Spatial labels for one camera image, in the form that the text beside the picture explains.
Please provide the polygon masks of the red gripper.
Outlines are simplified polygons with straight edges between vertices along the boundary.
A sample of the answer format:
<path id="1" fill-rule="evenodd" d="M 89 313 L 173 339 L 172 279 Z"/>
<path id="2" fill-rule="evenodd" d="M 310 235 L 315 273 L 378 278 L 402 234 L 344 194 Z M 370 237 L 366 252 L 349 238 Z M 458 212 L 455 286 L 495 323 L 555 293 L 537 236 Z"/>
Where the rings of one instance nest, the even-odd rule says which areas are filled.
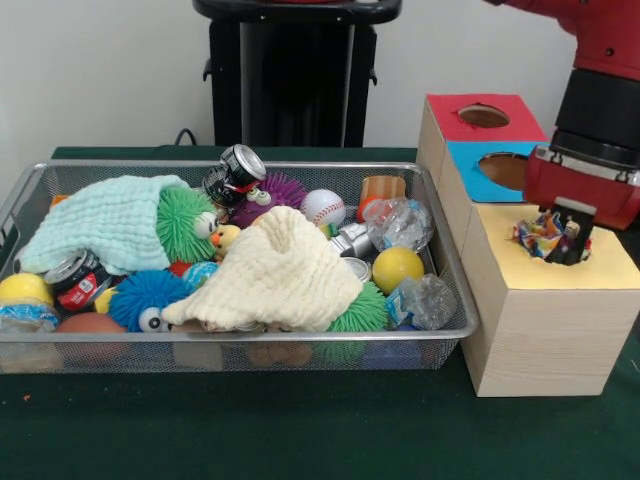
<path id="1" fill-rule="evenodd" d="M 526 161 L 523 197 L 550 209 L 557 242 L 545 261 L 577 264 L 590 241 L 593 221 L 624 230 L 639 215 L 639 172 L 537 145 Z"/>

